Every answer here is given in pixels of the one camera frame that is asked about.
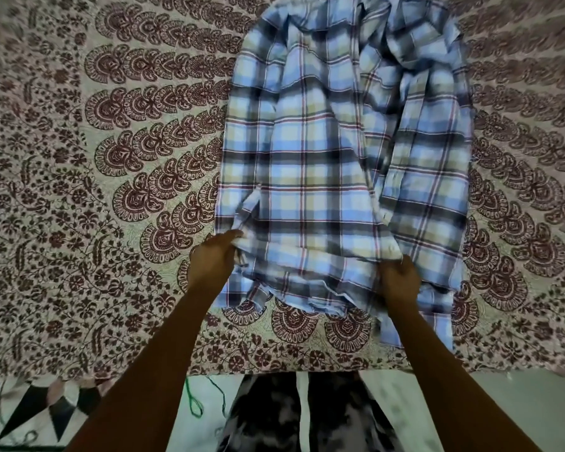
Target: patterned pants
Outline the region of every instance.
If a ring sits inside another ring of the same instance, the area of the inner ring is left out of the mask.
[[[309,373],[311,452],[402,448],[357,372]],[[218,452],[300,452],[301,408],[294,372],[247,375],[230,410]]]

